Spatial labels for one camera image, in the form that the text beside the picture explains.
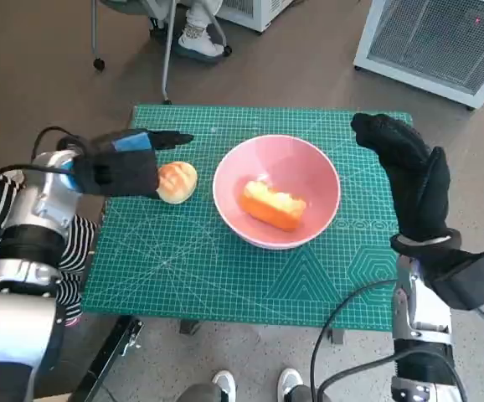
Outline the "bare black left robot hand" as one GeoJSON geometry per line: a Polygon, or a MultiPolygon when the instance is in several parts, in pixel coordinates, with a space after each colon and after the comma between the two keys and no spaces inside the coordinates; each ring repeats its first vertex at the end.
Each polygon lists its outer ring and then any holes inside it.
{"type": "Polygon", "coordinates": [[[189,144],[193,139],[193,135],[180,131],[125,129],[109,132],[87,141],[85,150],[78,154],[77,158],[92,158],[98,153],[163,151],[189,144]]]}

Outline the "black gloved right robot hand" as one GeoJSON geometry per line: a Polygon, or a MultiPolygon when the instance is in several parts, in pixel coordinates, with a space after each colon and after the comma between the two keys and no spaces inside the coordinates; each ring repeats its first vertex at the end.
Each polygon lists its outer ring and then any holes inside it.
{"type": "Polygon", "coordinates": [[[399,233],[419,243],[446,237],[451,174],[444,149],[428,147],[411,125],[385,114],[356,113],[351,128],[388,176],[399,233]]]}

